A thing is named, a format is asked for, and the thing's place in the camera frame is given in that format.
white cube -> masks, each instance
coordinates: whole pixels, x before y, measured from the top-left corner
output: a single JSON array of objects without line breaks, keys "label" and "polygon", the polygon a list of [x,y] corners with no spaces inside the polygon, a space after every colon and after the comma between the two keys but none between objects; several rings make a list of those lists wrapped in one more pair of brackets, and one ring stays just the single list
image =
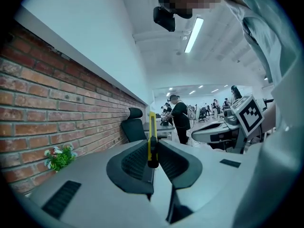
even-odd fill
[{"label": "white cube", "polygon": [[248,137],[264,120],[264,116],[252,95],[246,95],[231,106],[242,129]]}]

floor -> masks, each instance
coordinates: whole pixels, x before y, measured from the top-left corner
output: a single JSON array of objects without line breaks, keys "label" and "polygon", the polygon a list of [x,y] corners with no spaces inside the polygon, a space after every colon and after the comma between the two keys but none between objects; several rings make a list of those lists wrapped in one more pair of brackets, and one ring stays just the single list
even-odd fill
[{"label": "floor", "polygon": [[[205,126],[209,123],[212,123],[214,121],[217,121],[217,120],[218,119],[213,119],[212,115],[211,115],[211,116],[208,116],[207,120],[204,121],[204,122],[202,121],[202,122],[197,123],[196,121],[190,121],[191,129],[189,129],[187,131],[187,136],[189,137],[189,141],[187,142],[187,145],[193,146],[193,147],[196,147],[196,148],[206,148],[206,149],[212,150],[212,148],[209,145],[207,145],[206,143],[200,143],[200,142],[196,142],[195,140],[193,140],[191,138],[191,134],[192,134],[193,131],[198,130],[198,129],[202,128],[203,126]],[[178,138],[178,135],[177,135],[177,132],[176,132],[176,129],[174,129],[174,132],[172,133],[172,141],[177,142],[177,143],[180,142],[179,138]]]}]

brick wall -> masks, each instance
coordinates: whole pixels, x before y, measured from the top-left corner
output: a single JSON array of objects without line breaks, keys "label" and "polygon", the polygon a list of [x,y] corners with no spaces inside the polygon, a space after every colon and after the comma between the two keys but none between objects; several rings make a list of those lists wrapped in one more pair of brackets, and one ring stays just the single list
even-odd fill
[{"label": "brick wall", "polygon": [[19,24],[1,51],[0,88],[0,164],[21,193],[54,174],[45,150],[69,144],[80,157],[123,144],[128,107],[145,109]]}]

white ceiling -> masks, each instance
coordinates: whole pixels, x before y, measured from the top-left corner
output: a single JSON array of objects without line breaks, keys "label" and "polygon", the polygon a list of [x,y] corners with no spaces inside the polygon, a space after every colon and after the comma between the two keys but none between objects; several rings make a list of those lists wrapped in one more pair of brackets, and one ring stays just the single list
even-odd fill
[{"label": "white ceiling", "polygon": [[169,90],[169,88],[159,88],[159,89],[154,89],[153,94],[154,97],[164,97],[168,92],[170,94],[176,94],[179,95],[180,97],[183,96],[190,96],[189,93],[195,90],[194,93],[191,94],[191,96],[204,96],[204,95],[213,95],[221,90],[230,88],[231,86],[226,86],[224,85],[204,85],[202,88],[199,88],[200,85],[185,85],[185,86],[179,86],[179,87],[173,87],[172,90]]},{"label": "white ceiling", "polygon": [[[223,2],[211,9],[194,10],[192,19],[176,16],[176,31],[173,33],[153,21],[157,0],[124,0],[124,3],[148,75],[172,76],[176,73],[191,78],[191,72],[193,76],[200,74],[204,79],[196,84],[267,85],[263,80],[265,71],[261,63],[245,41],[239,22]],[[189,36],[187,40],[182,38],[192,30],[197,16],[203,18],[204,23],[192,51],[185,54]],[[226,70],[229,75],[219,74],[220,70]],[[226,82],[225,77],[229,77],[230,82]],[[179,83],[193,84],[190,80]]]}]

shirt sleeve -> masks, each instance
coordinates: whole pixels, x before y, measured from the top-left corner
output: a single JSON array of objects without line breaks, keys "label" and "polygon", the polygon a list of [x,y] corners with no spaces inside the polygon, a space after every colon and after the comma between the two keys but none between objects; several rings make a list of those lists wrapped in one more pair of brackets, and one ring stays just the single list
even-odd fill
[{"label": "shirt sleeve", "polygon": [[171,112],[172,116],[178,116],[181,115],[183,112],[183,108],[184,108],[184,103],[183,102],[179,102],[176,104],[176,106],[174,107],[173,111]]}]

